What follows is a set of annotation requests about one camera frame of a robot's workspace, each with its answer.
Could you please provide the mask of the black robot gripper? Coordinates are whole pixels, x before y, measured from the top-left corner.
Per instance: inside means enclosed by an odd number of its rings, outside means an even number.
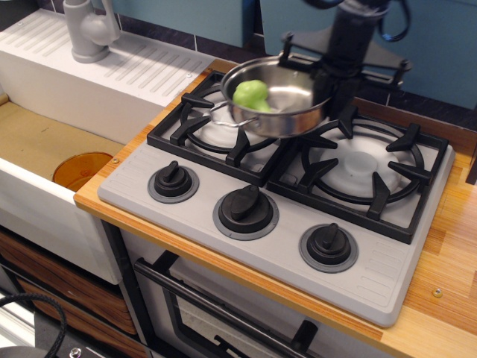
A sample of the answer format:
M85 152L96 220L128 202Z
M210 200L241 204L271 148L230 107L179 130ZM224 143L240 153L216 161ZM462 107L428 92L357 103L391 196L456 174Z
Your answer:
M373 41L381 17L338 14L332 26L319 31L288 32L282 36L279 65L313 73L313 105L322 104L326 117L336 120L353 100L360 78L383 87L400 87L411 70L410 60Z

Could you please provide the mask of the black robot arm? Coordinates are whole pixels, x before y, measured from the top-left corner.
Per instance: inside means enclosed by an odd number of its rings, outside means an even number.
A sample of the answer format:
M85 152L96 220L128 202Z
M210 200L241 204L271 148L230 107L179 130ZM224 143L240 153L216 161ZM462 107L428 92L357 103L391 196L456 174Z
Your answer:
M406 1L401 2L405 29L391 36L383 31L389 1L308 1L326 10L336 7L332 25L314 32L288 32L282 36L281 66L310 74L313 103L326 102L327 116L339 120L363 83L398 89L411 69L402 58L373 41L379 32L387 42L403 39L411 23Z

